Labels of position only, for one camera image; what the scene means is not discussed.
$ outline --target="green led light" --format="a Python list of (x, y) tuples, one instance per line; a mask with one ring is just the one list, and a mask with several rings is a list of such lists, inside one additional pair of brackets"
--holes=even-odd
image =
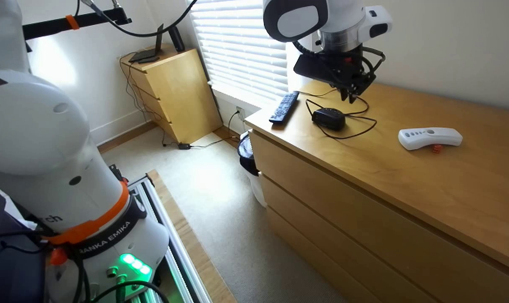
[(143, 274), (149, 274), (150, 271), (152, 271), (152, 269), (148, 265), (144, 265), (140, 269), (140, 272), (143, 273)]
[(127, 264), (131, 264), (135, 261), (135, 257), (133, 255), (131, 255), (130, 253), (126, 253), (125, 255), (122, 255), (121, 259)]
[(134, 268), (134, 269), (137, 269), (139, 270), (141, 267), (142, 267), (142, 262), (140, 262), (139, 260), (135, 260), (131, 266)]

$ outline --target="black remote control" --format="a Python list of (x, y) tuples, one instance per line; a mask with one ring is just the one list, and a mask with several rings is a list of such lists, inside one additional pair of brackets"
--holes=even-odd
[(299, 96), (299, 92), (291, 92), (282, 98), (279, 107), (275, 110), (275, 113), (269, 119), (269, 122), (273, 124), (283, 124), (286, 121), (286, 118), (289, 116), (293, 104), (296, 103), (297, 97)]

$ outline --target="white remote control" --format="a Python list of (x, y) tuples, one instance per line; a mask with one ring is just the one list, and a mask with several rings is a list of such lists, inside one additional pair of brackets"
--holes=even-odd
[(452, 128), (409, 128), (398, 132), (398, 140), (407, 150), (414, 150), (430, 144), (459, 146), (462, 135)]

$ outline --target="orange clamp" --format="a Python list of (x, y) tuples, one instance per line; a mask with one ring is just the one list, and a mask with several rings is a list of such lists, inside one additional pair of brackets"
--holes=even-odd
[(72, 29), (76, 30), (80, 28), (79, 23), (77, 22), (75, 17), (73, 17), (73, 15), (67, 15), (65, 16), (65, 19), (67, 19), (67, 22), (69, 23), (69, 25), (71, 25)]
[(98, 232), (102, 226), (116, 217), (121, 212), (127, 201), (129, 201), (129, 190), (127, 189), (127, 185), (124, 182), (121, 182), (121, 184), (123, 190), (120, 199), (116, 202), (116, 204), (114, 204), (114, 206), (112, 206), (111, 209), (101, 215), (101, 217), (69, 228), (63, 234), (58, 234), (58, 236), (43, 238), (54, 245), (60, 245), (67, 242), (76, 244)]

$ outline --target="wooden dresser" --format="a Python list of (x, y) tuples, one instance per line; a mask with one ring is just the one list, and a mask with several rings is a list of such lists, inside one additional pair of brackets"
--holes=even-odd
[[(379, 84), (362, 97), (379, 123), (348, 140), (313, 125), (303, 95), (283, 127), (268, 121), (274, 109), (247, 118), (272, 228), (350, 302), (509, 302), (509, 111)], [(309, 98), (365, 106), (338, 92)], [(455, 128), (464, 141), (407, 151), (397, 133), (416, 127)]]
[(173, 140), (190, 144), (222, 126), (208, 80), (195, 49), (178, 53), (163, 44), (160, 59), (152, 63), (129, 63), (134, 54), (121, 59), (121, 67), (146, 114)]

